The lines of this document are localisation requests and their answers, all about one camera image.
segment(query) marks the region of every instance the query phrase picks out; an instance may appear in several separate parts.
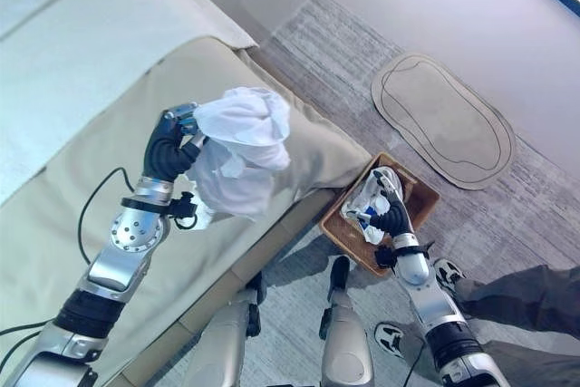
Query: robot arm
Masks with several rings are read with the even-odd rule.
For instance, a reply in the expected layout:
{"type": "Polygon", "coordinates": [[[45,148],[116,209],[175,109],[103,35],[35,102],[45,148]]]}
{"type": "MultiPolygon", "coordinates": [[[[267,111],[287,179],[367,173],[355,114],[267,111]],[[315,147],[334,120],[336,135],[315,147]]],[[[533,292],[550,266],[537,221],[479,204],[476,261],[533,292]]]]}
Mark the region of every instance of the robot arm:
{"type": "Polygon", "coordinates": [[[391,235],[393,249],[378,250],[377,262],[392,268],[409,295],[443,385],[508,387],[508,381],[483,352],[453,299],[439,287],[435,270],[427,261],[427,249],[419,245],[406,207],[393,185],[380,172],[375,171],[374,175],[384,188],[382,194],[389,200],[390,209],[380,216],[359,213],[357,218],[391,235]]]}
{"type": "Polygon", "coordinates": [[[175,178],[191,167],[206,137],[193,119],[196,105],[164,111],[151,134],[143,173],[109,242],[88,266],[56,318],[8,379],[6,386],[90,387],[97,374],[88,363],[99,358],[124,306],[149,268],[151,256],[169,233],[168,216],[193,216],[190,194],[171,199],[175,178]],[[191,138],[181,146],[185,135],[191,138]]]}

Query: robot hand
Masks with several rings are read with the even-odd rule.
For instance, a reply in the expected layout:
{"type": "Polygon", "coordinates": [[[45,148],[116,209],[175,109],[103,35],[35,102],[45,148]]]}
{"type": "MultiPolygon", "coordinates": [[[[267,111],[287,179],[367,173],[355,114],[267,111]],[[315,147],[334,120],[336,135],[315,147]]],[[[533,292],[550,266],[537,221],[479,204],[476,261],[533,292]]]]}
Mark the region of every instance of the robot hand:
{"type": "Polygon", "coordinates": [[[190,103],[163,111],[145,150],[143,176],[173,182],[191,167],[206,138],[193,118],[197,107],[190,103]],[[185,135],[192,138],[180,146],[185,135]]]}
{"type": "Polygon", "coordinates": [[[407,208],[401,198],[399,198],[399,194],[397,194],[397,189],[379,171],[374,171],[372,174],[377,178],[377,183],[382,188],[381,194],[389,201],[389,211],[382,215],[368,215],[355,210],[349,210],[347,214],[385,233],[389,233],[393,238],[405,233],[413,233],[411,219],[407,213],[407,208]]]}

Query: beige oval rug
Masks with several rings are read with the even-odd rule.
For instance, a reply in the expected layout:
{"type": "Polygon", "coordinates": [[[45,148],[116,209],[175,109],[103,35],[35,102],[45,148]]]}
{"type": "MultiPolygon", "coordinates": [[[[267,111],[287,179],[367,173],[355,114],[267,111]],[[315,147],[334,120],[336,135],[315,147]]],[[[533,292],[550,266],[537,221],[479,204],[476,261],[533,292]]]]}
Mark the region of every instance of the beige oval rug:
{"type": "Polygon", "coordinates": [[[509,167],[506,119],[431,58],[405,53],[379,70],[372,99],[382,117],[445,179],[483,189],[509,167]]]}

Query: gray rug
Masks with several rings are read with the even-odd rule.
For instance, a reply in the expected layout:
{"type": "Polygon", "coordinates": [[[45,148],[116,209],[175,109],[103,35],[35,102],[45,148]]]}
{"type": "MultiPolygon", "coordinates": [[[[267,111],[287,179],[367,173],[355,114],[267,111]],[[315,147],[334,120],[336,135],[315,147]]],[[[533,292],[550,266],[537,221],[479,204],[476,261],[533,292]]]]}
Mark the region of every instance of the gray rug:
{"type": "MultiPolygon", "coordinates": [[[[454,259],[469,276],[482,281],[538,264],[567,268],[580,263],[580,183],[518,137],[510,172],[493,186],[466,191],[450,185],[372,103],[372,78],[401,49],[334,0],[309,0],[260,52],[286,85],[369,152],[387,150],[441,194],[418,234],[423,243],[436,241],[434,256],[454,259]]],[[[318,324],[326,308],[330,265],[338,254],[313,227],[266,267],[262,333],[247,341],[243,387],[318,383],[323,351],[318,324]]],[[[370,337],[382,320],[411,322],[407,299],[391,278],[374,278],[353,265],[350,286],[370,337]]],[[[499,339],[554,351],[562,338],[484,321],[471,325],[482,342],[499,339]]],[[[180,386],[193,344],[149,385],[180,386]]],[[[371,350],[376,385],[402,385],[406,364],[383,354],[373,341],[371,350]]],[[[409,385],[434,384],[414,375],[409,385]]]]}

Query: black wire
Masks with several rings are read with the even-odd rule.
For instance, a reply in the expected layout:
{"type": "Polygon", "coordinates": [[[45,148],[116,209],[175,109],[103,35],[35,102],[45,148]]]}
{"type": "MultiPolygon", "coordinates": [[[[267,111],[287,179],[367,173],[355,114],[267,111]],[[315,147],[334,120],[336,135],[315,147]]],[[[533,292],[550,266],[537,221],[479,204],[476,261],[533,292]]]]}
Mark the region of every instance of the black wire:
{"type": "MultiPolygon", "coordinates": [[[[97,186],[97,188],[92,192],[91,196],[89,197],[89,199],[87,199],[87,202],[84,203],[84,206],[82,207],[82,211],[81,211],[81,215],[79,216],[79,222],[77,224],[77,228],[76,228],[76,236],[77,236],[77,241],[79,243],[79,250],[81,251],[81,256],[84,259],[84,261],[87,263],[87,265],[89,265],[91,263],[91,260],[89,260],[89,258],[87,257],[86,253],[84,252],[84,248],[82,246],[82,219],[84,218],[84,214],[87,211],[87,208],[89,207],[89,205],[91,204],[92,199],[94,198],[95,195],[97,195],[97,192],[99,192],[99,189],[102,188],[102,186],[109,181],[109,179],[113,176],[113,174],[115,174],[117,171],[122,171],[123,173],[123,178],[125,179],[125,184],[127,185],[127,188],[129,188],[129,190],[131,192],[134,192],[135,189],[133,188],[133,186],[131,185],[131,183],[129,182],[129,176],[127,175],[127,170],[123,167],[117,167],[115,168],[113,171],[111,171],[107,177],[105,177],[101,183],[99,183],[99,186],[97,186]]],[[[49,319],[48,321],[44,321],[44,322],[39,322],[36,324],[27,324],[27,325],[18,325],[18,326],[13,326],[11,328],[6,328],[5,330],[0,331],[0,336],[5,335],[5,334],[10,334],[10,333],[14,333],[16,331],[21,331],[21,330],[28,330],[31,328],[38,328],[40,326],[44,326],[45,324],[48,324],[49,322],[51,322],[53,319],[49,319]]],[[[2,360],[2,362],[0,363],[0,373],[2,372],[2,370],[4,369],[4,366],[6,365],[6,363],[8,362],[8,359],[12,356],[12,354],[15,352],[15,350],[18,348],[18,346],[20,346],[21,344],[23,344],[24,342],[26,342],[27,340],[32,339],[33,337],[36,337],[38,334],[40,333],[40,331],[37,331],[36,333],[32,333],[30,335],[27,335],[24,339],[22,339],[20,342],[18,342],[17,344],[15,344],[12,349],[10,349],[10,351],[8,351],[8,353],[5,355],[4,359],[2,360]]]]}
{"type": "Polygon", "coordinates": [[[33,337],[36,337],[38,334],[40,334],[40,331],[37,331],[36,333],[32,333],[32,334],[27,335],[24,339],[22,339],[17,344],[15,344],[10,349],[10,351],[8,351],[8,353],[6,354],[6,356],[2,359],[2,362],[0,363],[0,373],[2,373],[2,370],[4,369],[4,366],[6,366],[8,359],[12,356],[13,353],[15,353],[16,349],[18,349],[18,346],[20,346],[22,343],[26,342],[27,340],[30,340],[33,337]]]}
{"type": "Polygon", "coordinates": [[[0,335],[10,334],[20,330],[30,330],[31,328],[38,328],[39,326],[44,326],[45,324],[48,324],[52,320],[53,319],[49,319],[48,321],[39,322],[37,324],[18,325],[13,326],[12,328],[6,328],[5,330],[0,331],[0,335]]]}
{"type": "Polygon", "coordinates": [[[423,344],[421,345],[419,355],[417,355],[417,358],[415,359],[415,363],[413,363],[413,365],[411,366],[411,368],[409,370],[409,373],[407,373],[407,378],[405,379],[405,383],[402,385],[402,387],[407,387],[407,382],[409,382],[411,374],[413,373],[413,371],[415,370],[415,366],[419,362],[421,354],[423,353],[423,349],[425,349],[425,342],[423,342],[423,344]]]}
{"type": "Polygon", "coordinates": [[[95,195],[97,195],[97,192],[99,192],[99,189],[101,189],[102,186],[107,181],[109,181],[109,179],[117,171],[122,171],[123,177],[125,178],[125,184],[127,185],[127,188],[129,188],[129,190],[131,192],[135,192],[135,189],[133,189],[133,186],[131,186],[131,183],[129,182],[129,176],[127,175],[127,171],[125,170],[125,168],[123,168],[123,167],[117,167],[113,171],[111,171],[109,173],[109,175],[107,175],[107,177],[105,177],[102,180],[101,183],[99,183],[99,186],[97,186],[97,188],[92,192],[92,194],[89,197],[89,199],[87,199],[87,202],[84,203],[84,206],[82,207],[81,215],[79,216],[79,222],[78,222],[77,227],[76,227],[76,239],[77,239],[77,242],[79,244],[79,251],[81,251],[81,256],[82,256],[82,258],[84,259],[84,261],[86,262],[87,265],[89,265],[91,263],[91,260],[89,260],[89,258],[87,257],[86,253],[84,252],[84,247],[82,246],[82,219],[84,218],[84,214],[87,211],[87,208],[89,207],[89,205],[91,204],[92,199],[94,198],[95,195]]]}
{"type": "Polygon", "coordinates": [[[175,226],[177,228],[179,228],[180,230],[191,230],[193,227],[195,227],[198,223],[198,215],[197,214],[193,214],[193,224],[191,224],[190,226],[182,226],[179,222],[177,218],[173,218],[173,222],[175,222],[175,226]]]}

